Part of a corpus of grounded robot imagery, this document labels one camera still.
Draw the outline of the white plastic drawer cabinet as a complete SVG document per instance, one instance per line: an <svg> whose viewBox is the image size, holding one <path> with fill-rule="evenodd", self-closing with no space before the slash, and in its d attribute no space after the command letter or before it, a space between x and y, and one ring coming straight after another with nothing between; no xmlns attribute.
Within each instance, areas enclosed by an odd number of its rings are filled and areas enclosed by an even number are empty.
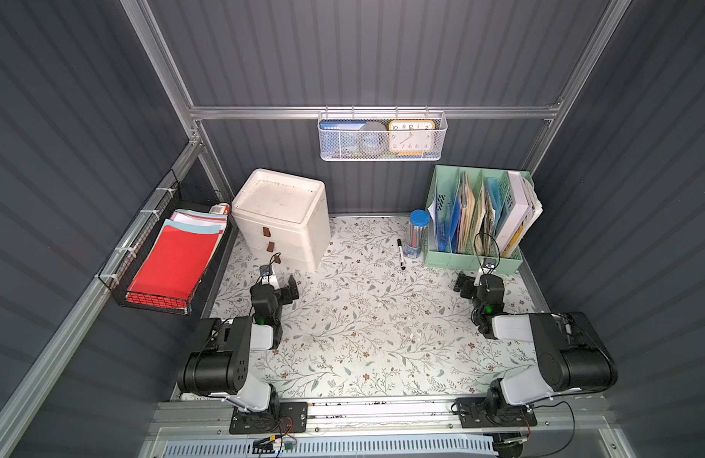
<svg viewBox="0 0 705 458"><path fill-rule="evenodd" d="M332 239L325 183L316 179L256 169L232 201L230 215L257 259L278 253L289 269L316 270ZM268 242L274 242L272 253Z"/></svg>

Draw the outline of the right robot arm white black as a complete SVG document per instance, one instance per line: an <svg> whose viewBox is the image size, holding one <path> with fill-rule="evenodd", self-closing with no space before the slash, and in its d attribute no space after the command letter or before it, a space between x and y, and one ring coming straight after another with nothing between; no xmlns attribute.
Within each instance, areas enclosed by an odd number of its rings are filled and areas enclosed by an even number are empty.
<svg viewBox="0 0 705 458"><path fill-rule="evenodd" d="M530 343L536 363L491 383L482 402L468 412L491 419L531 404L573 392L602 392L618 381L616 363L581 312L509 314L504 282L492 274L457 275L455 292L471 301L471 319L485 338Z"/></svg>

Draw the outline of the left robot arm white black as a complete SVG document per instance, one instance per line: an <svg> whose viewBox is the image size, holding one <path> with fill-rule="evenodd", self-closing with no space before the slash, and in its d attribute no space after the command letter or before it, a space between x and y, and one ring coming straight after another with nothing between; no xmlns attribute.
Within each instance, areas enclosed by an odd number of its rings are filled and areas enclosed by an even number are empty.
<svg viewBox="0 0 705 458"><path fill-rule="evenodd" d="M285 305L299 299L298 285L276 288L260 280L251 292L251 313L231 320L203 319L190 341L190 352L179 369L180 392L230 402L245 414L280 416L276 389L251 373L254 352L276 350L283 338Z"/></svg>

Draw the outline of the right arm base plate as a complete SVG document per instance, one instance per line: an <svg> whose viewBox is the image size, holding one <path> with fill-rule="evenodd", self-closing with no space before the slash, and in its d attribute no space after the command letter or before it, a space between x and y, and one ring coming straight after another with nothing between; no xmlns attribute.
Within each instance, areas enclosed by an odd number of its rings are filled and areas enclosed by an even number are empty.
<svg viewBox="0 0 705 458"><path fill-rule="evenodd" d="M457 398L450 410L463 429L535 427L538 424L535 412L525 406L510 406L485 397Z"/></svg>

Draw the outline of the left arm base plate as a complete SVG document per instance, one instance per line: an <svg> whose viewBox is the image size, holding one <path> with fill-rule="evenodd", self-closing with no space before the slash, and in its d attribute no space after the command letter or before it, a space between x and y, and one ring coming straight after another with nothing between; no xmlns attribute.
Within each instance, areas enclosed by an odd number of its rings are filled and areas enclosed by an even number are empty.
<svg viewBox="0 0 705 458"><path fill-rule="evenodd" d="M243 412L236 408L230 420L229 433L303 433L307 429L309 407L305 402L281 402L264 412Z"/></svg>

